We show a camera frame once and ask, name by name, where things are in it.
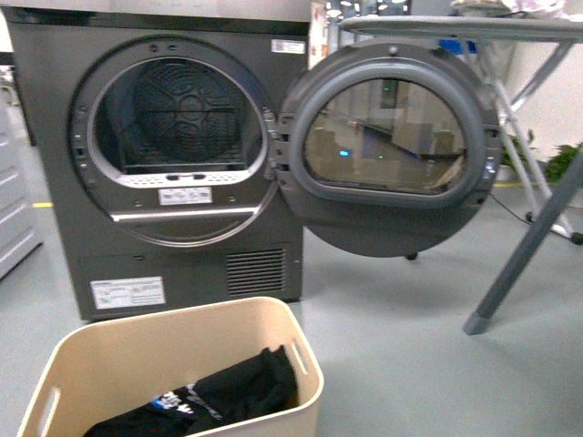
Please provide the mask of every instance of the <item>ironing board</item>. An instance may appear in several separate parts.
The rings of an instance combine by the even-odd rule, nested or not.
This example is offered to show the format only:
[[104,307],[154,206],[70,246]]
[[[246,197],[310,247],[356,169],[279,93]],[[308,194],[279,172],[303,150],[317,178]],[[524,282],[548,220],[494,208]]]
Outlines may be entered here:
[[[525,185],[525,191],[533,207],[533,215],[536,218],[533,226],[531,226],[516,248],[505,268],[464,326],[464,332],[468,335],[483,333],[486,331],[497,308],[550,230],[571,239],[578,245],[583,244],[583,235],[574,232],[567,218],[562,215],[567,203],[583,182],[583,152],[578,153],[554,193],[551,192],[540,166],[529,151],[527,135],[518,124],[516,117],[518,109],[540,89],[565,59],[573,45],[583,43],[583,23],[573,23],[565,20],[516,18],[379,17],[369,15],[346,19],[340,24],[340,27],[342,30],[350,31],[357,35],[456,38],[460,41],[468,63],[475,61],[470,58],[467,41],[474,41],[478,47],[477,51],[481,56],[480,67],[483,79],[491,86],[492,92],[496,97],[498,117],[502,127],[500,132],[501,139],[515,164],[518,175]],[[496,40],[556,43],[557,47],[524,87],[514,97],[511,97],[504,83],[495,73],[496,53],[492,48],[492,41]],[[507,126],[510,126],[515,132],[527,158],[528,165],[532,170],[533,177],[547,198],[543,208],[537,202],[527,171],[510,136],[506,132],[505,127]]]

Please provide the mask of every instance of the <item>basket handle hole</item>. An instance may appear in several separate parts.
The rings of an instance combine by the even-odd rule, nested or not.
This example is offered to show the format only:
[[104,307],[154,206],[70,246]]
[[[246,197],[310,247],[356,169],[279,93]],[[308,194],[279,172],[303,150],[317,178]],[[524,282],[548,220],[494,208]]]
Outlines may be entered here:
[[291,340],[291,350],[293,351],[293,354],[295,355],[295,359],[297,360],[298,364],[300,364],[300,369],[302,370],[302,373],[304,375],[307,375],[308,370],[306,367],[306,359],[305,356],[303,355],[303,349],[298,343],[298,341],[295,339]]
[[46,398],[45,406],[43,407],[43,412],[36,429],[39,437],[45,437],[48,434],[48,429],[50,428],[53,417],[55,416],[56,406],[58,405],[60,397],[61,390],[57,387],[52,387]]

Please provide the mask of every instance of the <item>beige plastic basket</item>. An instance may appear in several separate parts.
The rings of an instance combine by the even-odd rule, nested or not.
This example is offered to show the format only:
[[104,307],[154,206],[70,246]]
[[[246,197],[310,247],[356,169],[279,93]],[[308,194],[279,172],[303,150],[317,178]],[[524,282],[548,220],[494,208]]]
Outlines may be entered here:
[[92,425],[280,345],[298,383],[298,406],[197,436],[315,436],[322,371],[284,303],[251,298],[106,321],[56,346],[20,437],[81,437]]

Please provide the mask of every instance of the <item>black t-shirt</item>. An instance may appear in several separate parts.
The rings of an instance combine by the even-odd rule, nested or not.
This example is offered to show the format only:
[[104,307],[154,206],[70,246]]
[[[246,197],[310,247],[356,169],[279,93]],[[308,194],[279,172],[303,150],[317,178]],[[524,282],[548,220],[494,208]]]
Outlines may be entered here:
[[297,391],[280,346],[98,423],[85,437],[182,437],[289,408]]

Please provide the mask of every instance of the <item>printed logo on shirt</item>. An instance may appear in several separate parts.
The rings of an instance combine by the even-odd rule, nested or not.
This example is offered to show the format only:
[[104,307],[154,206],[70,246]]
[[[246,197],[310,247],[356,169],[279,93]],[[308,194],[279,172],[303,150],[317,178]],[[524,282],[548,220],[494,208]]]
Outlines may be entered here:
[[189,401],[192,401],[194,403],[197,403],[198,405],[200,405],[201,407],[204,407],[207,409],[207,412],[209,412],[209,414],[214,418],[217,419],[218,421],[222,421],[222,416],[220,415],[219,412],[217,412],[216,410],[214,410],[210,405],[208,405],[205,401],[203,401],[199,394],[196,393],[194,391],[194,386],[196,385],[196,382],[194,384],[189,384],[186,386],[187,390],[190,393],[190,396],[188,396],[186,399],[188,399]]
[[169,391],[163,394],[159,398],[152,401],[152,405],[160,410],[177,410],[179,412],[185,412],[186,414],[192,414],[193,411],[187,403],[182,403],[182,399],[177,396],[174,391]]
[[194,391],[194,386],[196,382],[193,384],[189,384],[186,387],[181,389],[177,389],[177,391],[188,392],[186,400],[180,398],[174,391],[169,391],[166,394],[154,399],[152,401],[152,405],[159,410],[176,410],[178,412],[184,412],[186,414],[193,414],[194,411],[190,408],[187,401],[191,401],[200,405],[204,409],[209,412],[209,414],[213,417],[213,419],[217,421],[222,421],[222,415],[213,409],[210,405],[208,405],[202,398],[200,398],[199,394]]

